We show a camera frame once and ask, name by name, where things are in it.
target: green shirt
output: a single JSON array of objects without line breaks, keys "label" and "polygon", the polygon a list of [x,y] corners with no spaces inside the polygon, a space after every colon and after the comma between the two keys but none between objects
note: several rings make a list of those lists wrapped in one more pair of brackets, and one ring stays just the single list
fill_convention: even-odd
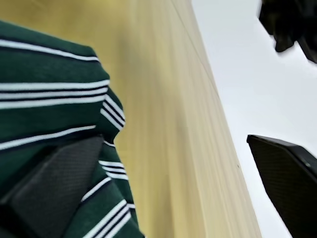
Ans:
[{"label": "green shirt", "polygon": [[91,187],[66,238],[143,238],[113,140],[122,105],[90,47],[0,22],[0,186],[48,147],[104,137]]}]

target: beige wall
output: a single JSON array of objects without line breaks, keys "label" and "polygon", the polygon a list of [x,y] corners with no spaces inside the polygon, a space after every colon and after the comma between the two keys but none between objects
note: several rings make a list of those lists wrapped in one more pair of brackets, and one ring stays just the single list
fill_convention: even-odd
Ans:
[{"label": "beige wall", "polygon": [[0,18],[94,47],[149,238],[261,237],[190,1],[0,0]]}]

